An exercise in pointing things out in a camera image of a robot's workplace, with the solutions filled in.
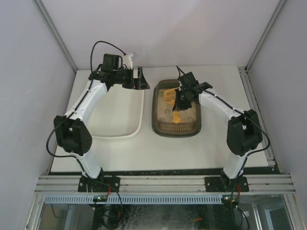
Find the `yellow litter scoop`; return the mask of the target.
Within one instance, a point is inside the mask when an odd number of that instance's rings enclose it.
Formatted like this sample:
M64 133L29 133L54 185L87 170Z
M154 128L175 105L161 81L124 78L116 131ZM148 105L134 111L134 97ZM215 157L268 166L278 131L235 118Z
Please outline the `yellow litter scoop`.
M178 87L167 89L167 90L164 90L163 92L164 101L171 106L174 106L174 102L175 102L175 96L176 96L175 89L178 89ZM173 111L173 122L175 124L178 124L181 122L181 118L180 118L178 111Z

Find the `grey litter box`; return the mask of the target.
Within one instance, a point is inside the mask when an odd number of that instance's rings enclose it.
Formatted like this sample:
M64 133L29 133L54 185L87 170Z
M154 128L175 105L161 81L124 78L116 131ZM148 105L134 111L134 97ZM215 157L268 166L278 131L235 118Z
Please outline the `grey litter box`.
M152 129L163 137L185 138L197 135L201 131L201 107L192 103L192 107L184 111L173 111L174 96L164 97L166 91L173 92L179 87L178 80L160 81L153 94Z

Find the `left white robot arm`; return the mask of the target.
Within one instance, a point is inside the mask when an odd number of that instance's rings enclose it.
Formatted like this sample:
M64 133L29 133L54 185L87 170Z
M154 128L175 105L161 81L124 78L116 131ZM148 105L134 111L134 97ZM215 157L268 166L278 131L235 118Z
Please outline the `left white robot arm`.
M103 171L91 151L93 138L87 123L98 102L116 84L132 90L150 88L142 67L125 69L99 65L91 72L84 91L72 108L54 119L57 145L63 148L68 158L79 163L83 176L87 178L97 179Z

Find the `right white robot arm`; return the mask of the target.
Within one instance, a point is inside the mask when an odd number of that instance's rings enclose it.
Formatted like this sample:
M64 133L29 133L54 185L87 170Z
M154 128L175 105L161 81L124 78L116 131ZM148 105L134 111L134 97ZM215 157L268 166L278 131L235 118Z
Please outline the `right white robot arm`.
M181 82L173 110L187 110L193 102L208 108L227 124L226 143L230 154L220 176L221 184L227 188L243 174L248 156L263 140L258 114L252 109L237 108L206 82Z

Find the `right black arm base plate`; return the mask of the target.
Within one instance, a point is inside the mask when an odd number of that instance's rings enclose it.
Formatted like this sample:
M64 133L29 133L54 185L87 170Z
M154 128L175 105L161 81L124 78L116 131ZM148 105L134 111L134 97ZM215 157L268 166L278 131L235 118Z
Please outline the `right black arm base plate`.
M246 177L238 177L237 179L228 179L227 177L214 176L205 177L206 192L249 192L249 186Z

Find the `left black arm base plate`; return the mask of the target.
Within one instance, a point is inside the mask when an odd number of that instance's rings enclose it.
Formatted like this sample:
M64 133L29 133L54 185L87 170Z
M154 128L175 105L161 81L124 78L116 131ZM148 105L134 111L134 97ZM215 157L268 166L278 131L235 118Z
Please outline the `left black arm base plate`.
M97 179L82 176L79 179L78 192L118 192L120 178L117 176L103 176Z

